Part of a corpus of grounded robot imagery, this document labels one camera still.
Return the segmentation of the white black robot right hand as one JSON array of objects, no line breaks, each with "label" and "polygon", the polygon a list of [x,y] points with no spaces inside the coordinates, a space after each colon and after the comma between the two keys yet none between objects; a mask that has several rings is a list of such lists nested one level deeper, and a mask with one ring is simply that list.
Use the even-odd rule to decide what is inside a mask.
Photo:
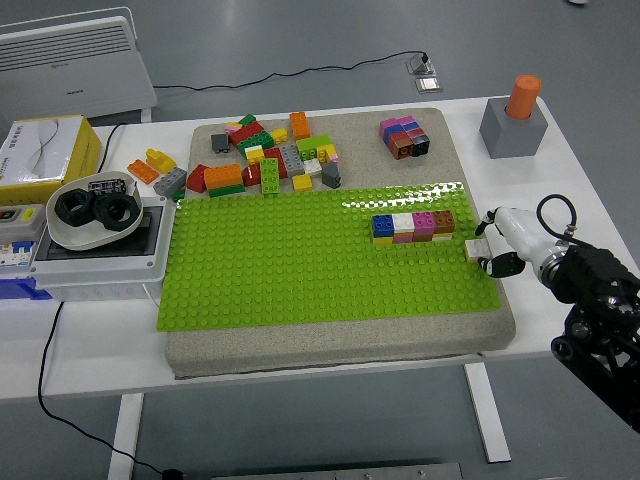
[{"label": "white black robot right hand", "polygon": [[521,273],[529,262],[538,280],[547,285],[548,275],[557,266],[566,248],[556,244],[536,214],[528,210],[499,207],[487,212],[477,226],[475,235],[482,234],[490,224],[496,226],[513,251],[493,258],[479,257],[480,267],[493,278],[506,278]]}]

